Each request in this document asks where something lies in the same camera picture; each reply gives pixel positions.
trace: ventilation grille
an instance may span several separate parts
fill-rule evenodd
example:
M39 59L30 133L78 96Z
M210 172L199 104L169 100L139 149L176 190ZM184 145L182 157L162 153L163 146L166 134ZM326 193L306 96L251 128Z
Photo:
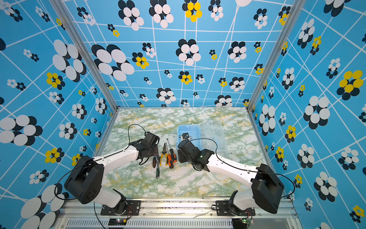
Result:
M121 228L121 226L108 226L108 220L101 219L106 228ZM233 228L231 219L130 219L127 228ZM65 229L102 228L97 219L70 218Z

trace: clear plastic organizer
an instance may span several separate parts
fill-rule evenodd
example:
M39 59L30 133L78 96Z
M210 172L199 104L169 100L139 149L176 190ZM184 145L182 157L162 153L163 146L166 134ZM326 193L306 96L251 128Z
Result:
M217 143L217 153L226 153L228 148L226 144L225 134L221 121L203 121L199 124L179 125L177 146L182 141L182 134L188 133L191 137L189 140L197 138L212 139ZM216 144L207 139L194 140L192 143L200 150L209 149L215 152Z

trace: blue patterned wall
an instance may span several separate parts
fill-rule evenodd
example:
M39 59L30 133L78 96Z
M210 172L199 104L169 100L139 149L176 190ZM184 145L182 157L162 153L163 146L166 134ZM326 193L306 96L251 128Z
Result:
M113 111L47 0L0 0L0 21L0 228L49 228Z
M119 106L236 107L294 0L63 2Z
M303 228L366 228L365 13L308 0L250 111Z

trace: green marble pattern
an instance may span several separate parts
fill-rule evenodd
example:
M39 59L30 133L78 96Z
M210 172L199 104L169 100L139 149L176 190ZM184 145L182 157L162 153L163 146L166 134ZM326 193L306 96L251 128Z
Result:
M166 138L172 147L176 146L179 125L198 124L205 120L220 120L222 123L228 145L228 152L221 153L223 157L247 165L265 163L246 109L233 107L120 109L103 155L126 147L127 128L133 123L160 137L158 148L161 152ZM142 136L143 130L139 126L130 127L131 141ZM102 185L116 189L128 198L230 196L235 190L247 189L224 175L196 171L189 163L177 162L173 169L169 169L162 162L160 178L156 179L152 158L142 166L138 162L133 161L111 171L104 177Z

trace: black mounting plate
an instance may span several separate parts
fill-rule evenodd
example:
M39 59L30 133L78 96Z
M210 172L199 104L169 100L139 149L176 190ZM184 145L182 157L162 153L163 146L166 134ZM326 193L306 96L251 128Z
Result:
M216 213L217 216L236 216L231 213L231 211L228 208L228 200L217 200L216 201ZM248 208L247 211L251 216L255 216L255 210L254 208ZM248 213L246 211L242 211L242 213L238 216L248 216Z
M132 207L133 211L132 211L132 215L138 215L140 212L140 207L141 207L141 201L140 200L126 200L126 210L120 215L125 215L127 216L129 211L127 209L128 206ZM102 210L100 212L100 215L113 215L116 216L115 214L115 210L113 208L110 208L106 205L102 206Z

